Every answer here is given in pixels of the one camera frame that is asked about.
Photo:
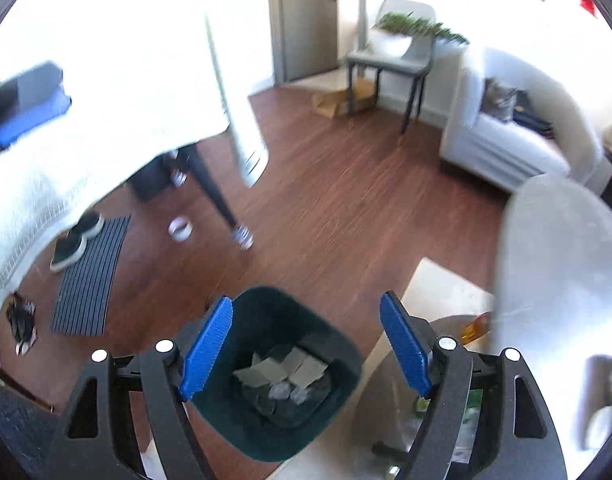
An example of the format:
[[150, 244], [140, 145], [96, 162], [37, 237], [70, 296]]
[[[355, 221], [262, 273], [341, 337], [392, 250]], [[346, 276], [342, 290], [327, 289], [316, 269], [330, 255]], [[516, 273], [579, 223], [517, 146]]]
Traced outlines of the dark green trash bin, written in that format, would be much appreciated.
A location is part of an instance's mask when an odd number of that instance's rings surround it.
[[183, 346], [182, 400], [246, 456], [283, 462], [341, 410], [361, 377], [349, 338], [281, 289], [222, 297]]

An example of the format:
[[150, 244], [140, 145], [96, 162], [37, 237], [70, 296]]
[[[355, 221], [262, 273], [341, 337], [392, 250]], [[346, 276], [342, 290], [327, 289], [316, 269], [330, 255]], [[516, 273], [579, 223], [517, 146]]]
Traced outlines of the beige floor rug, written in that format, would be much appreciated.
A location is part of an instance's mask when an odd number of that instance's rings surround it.
[[[401, 300], [407, 311], [434, 322], [451, 316], [474, 318], [492, 308], [494, 296], [485, 289], [424, 257], [415, 269]], [[353, 479], [351, 425], [361, 394], [379, 364], [391, 351], [379, 337], [364, 361], [362, 377], [341, 414], [304, 451], [281, 463], [271, 479]]]

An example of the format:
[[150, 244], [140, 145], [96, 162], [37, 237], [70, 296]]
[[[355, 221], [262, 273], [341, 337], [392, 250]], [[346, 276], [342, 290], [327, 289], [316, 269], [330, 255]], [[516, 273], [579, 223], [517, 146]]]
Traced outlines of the amber bottle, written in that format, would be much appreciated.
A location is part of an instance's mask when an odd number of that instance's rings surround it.
[[461, 344], [472, 344], [472, 342], [484, 337], [490, 330], [490, 312], [478, 315], [472, 322], [464, 326], [460, 340]]

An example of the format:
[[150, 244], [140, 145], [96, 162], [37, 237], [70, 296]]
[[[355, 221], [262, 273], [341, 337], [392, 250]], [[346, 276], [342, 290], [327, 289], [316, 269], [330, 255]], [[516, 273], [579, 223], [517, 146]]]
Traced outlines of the tape roll on floor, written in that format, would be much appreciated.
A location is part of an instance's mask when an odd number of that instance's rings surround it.
[[168, 234], [177, 243], [185, 242], [192, 234], [193, 226], [189, 218], [179, 216], [170, 221]]

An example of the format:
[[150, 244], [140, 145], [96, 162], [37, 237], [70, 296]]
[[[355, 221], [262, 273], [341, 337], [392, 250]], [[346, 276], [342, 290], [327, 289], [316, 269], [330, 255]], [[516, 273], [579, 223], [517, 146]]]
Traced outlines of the striped door mat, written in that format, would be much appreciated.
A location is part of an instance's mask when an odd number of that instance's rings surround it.
[[131, 217], [107, 219], [82, 258], [60, 282], [50, 331], [67, 336], [104, 333], [112, 281]]

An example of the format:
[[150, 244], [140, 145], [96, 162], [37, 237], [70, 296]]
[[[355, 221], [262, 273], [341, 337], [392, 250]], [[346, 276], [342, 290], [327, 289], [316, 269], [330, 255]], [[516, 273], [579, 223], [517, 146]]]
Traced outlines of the black table leg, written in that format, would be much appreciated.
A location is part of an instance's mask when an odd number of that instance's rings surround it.
[[247, 226], [244, 226], [239, 220], [237, 220], [230, 208], [228, 201], [222, 194], [219, 185], [210, 174], [210, 171], [206, 165], [202, 155], [199, 154], [195, 145], [186, 146], [182, 148], [182, 158], [187, 163], [190, 174], [199, 184], [199, 187], [209, 198], [210, 202], [213, 203], [220, 216], [225, 223], [228, 225], [231, 236], [234, 242], [240, 246], [242, 250], [249, 250], [253, 247], [254, 237], [251, 231], [248, 230]]

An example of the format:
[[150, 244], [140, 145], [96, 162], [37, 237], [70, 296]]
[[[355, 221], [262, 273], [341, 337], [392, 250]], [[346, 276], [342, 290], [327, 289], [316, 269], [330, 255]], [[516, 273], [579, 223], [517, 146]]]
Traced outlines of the black shoes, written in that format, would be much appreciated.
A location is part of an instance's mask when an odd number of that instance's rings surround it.
[[89, 240], [100, 234], [105, 224], [104, 217], [95, 210], [87, 211], [55, 244], [50, 270], [59, 273], [77, 263], [84, 255]]

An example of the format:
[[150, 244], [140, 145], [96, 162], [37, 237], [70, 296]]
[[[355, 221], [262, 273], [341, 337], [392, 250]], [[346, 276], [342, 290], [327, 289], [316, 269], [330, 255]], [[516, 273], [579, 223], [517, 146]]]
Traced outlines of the round dark marble table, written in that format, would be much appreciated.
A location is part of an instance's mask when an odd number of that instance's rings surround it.
[[526, 181], [504, 209], [494, 296], [488, 347], [522, 353], [575, 479], [612, 429], [589, 427], [612, 406], [612, 210], [570, 179]]

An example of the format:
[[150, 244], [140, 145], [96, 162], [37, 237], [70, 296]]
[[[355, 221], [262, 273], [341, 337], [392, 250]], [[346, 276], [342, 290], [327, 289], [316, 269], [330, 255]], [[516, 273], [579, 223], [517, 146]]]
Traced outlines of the flat cardboard box on floor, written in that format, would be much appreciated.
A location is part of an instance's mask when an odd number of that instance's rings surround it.
[[[311, 98], [315, 114], [334, 119], [348, 114], [348, 90], [316, 93]], [[353, 110], [363, 112], [375, 105], [374, 82], [358, 78], [353, 82]]]

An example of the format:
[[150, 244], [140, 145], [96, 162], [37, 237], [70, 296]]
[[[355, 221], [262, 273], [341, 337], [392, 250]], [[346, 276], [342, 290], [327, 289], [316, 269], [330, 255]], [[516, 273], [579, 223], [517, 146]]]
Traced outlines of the grey cat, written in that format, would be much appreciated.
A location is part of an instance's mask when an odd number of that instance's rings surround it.
[[513, 119], [513, 110], [519, 90], [492, 77], [485, 79], [481, 111], [507, 124]]

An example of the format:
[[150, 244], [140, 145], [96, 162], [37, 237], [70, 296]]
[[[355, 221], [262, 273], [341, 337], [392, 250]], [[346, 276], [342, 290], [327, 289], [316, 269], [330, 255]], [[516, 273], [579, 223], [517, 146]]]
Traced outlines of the grey door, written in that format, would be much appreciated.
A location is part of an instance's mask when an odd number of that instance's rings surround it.
[[280, 84], [335, 70], [337, 0], [269, 0], [275, 80]]

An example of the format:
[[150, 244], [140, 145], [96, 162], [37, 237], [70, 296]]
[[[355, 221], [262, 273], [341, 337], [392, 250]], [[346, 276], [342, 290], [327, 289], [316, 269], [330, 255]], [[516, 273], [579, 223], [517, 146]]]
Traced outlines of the potted green plant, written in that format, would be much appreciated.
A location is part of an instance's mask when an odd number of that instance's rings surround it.
[[443, 40], [459, 46], [470, 44], [466, 37], [430, 18], [415, 18], [413, 12], [387, 12], [370, 29], [369, 49], [387, 58], [402, 58], [412, 46], [413, 40], [420, 38]]

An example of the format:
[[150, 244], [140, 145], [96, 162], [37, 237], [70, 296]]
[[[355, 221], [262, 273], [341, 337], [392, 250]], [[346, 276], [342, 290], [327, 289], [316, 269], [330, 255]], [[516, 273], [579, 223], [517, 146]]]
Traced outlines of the grey dining chair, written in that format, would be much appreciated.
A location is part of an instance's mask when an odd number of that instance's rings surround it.
[[[379, 11], [377, 11], [375, 23], [387, 12], [413, 12], [415, 18], [430, 18], [436, 22], [434, 9], [425, 3], [408, 0], [384, 0], [379, 7]], [[369, 40], [364, 48], [348, 52], [345, 58], [343, 58], [344, 64], [347, 67], [348, 116], [353, 117], [356, 113], [353, 110], [353, 82], [355, 81], [355, 71], [358, 68], [375, 70], [374, 90], [376, 103], [379, 101], [381, 76], [383, 73], [407, 77], [410, 79], [410, 90], [399, 131], [399, 141], [402, 141], [409, 126], [412, 113], [414, 119], [419, 118], [421, 114], [425, 81], [433, 65], [434, 44], [435, 40], [431, 38], [414, 39], [412, 46], [402, 58], [387, 58], [387, 56], [372, 53], [369, 49]]]

